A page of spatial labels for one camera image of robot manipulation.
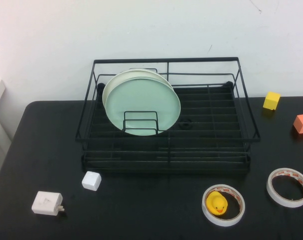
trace tape roll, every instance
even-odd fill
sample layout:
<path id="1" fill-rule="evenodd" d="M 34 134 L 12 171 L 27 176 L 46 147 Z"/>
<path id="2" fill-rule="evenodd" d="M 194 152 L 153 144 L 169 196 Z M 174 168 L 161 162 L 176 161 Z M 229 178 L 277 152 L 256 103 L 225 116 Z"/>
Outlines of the tape roll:
<path id="1" fill-rule="evenodd" d="M 236 217 L 231 218 L 231 219 L 220 219 L 220 218 L 216 217 L 215 215 L 211 214 L 206 206 L 206 198 L 213 191 L 228 193 L 228 194 L 232 195 L 239 204 L 239 209 L 240 209 L 239 214 Z M 205 215 L 205 217 L 209 221 L 211 221 L 213 224 L 216 224 L 216 225 L 222 226 L 222 227 L 229 227 L 229 226 L 235 225 L 242 219 L 244 212 L 245 212 L 245 201 L 244 201 L 243 196 L 235 188 L 225 185 L 225 184 L 217 184 L 217 185 L 209 187 L 205 191 L 205 193 L 202 196 L 201 208 L 202 208 L 202 211 L 203 211 L 203 214 Z"/>
<path id="2" fill-rule="evenodd" d="M 273 178 L 277 176 L 289 176 L 294 179 L 296 179 L 303 187 L 303 174 L 301 174 L 299 171 L 296 171 L 291 168 L 278 168 L 274 170 L 268 177 L 267 180 L 267 192 L 270 195 L 270 197 L 278 204 L 287 207 L 287 208 L 298 208 L 303 205 L 303 198 L 299 200 L 289 200 L 287 198 L 284 198 L 280 196 L 273 187 Z"/>

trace black wire dish rack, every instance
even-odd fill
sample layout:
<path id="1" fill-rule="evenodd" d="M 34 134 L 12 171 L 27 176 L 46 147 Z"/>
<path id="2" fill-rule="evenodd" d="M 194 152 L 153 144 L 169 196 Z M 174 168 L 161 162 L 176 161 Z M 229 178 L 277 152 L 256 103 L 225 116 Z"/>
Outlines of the black wire dish rack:
<path id="1" fill-rule="evenodd" d="M 153 70 L 171 83 L 181 112 L 170 129 L 161 132 L 155 111 L 147 111 L 155 116 L 152 136 L 126 133 L 132 111 L 124 112 L 123 130 L 109 121 L 105 84 L 132 68 Z M 250 169 L 251 143 L 260 134 L 238 57 L 115 59 L 93 62 L 76 140 L 86 171 L 234 174 Z"/>

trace white cube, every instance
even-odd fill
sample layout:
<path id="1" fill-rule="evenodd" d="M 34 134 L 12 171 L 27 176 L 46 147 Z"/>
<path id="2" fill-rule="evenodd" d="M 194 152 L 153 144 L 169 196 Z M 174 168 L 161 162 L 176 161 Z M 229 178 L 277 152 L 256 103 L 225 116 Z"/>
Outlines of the white cube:
<path id="1" fill-rule="evenodd" d="M 101 184 L 101 181 L 102 181 L 102 177 L 99 173 L 88 171 L 83 177 L 81 184 L 84 187 L 84 189 L 97 191 L 98 187 Z"/>

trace plate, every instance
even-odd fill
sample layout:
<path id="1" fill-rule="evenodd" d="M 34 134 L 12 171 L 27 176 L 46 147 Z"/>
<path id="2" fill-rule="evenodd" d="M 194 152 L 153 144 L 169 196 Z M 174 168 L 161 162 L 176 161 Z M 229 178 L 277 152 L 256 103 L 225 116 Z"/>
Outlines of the plate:
<path id="1" fill-rule="evenodd" d="M 155 73 L 151 70 L 135 68 L 127 71 L 123 71 L 116 76 L 114 76 L 109 82 L 106 84 L 103 93 L 102 93 L 102 104 L 105 107 L 106 99 L 110 92 L 117 87 L 119 84 L 128 81 L 133 78 L 153 78 L 155 81 L 159 81 L 163 84 L 168 85 L 171 89 L 173 89 L 172 85 L 161 75 Z"/>
<path id="2" fill-rule="evenodd" d="M 134 77 L 117 85 L 105 102 L 107 117 L 118 129 L 151 136 L 169 129 L 181 113 L 173 88 L 151 77 Z"/>

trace rubber duck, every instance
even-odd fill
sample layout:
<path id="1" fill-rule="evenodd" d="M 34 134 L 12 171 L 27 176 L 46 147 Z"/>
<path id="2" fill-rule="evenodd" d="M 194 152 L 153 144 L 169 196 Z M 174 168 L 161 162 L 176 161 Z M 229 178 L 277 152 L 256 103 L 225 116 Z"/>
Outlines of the rubber duck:
<path id="1" fill-rule="evenodd" d="M 211 214 L 223 215 L 227 210 L 228 202 L 218 191 L 212 191 L 206 199 L 206 206 Z"/>

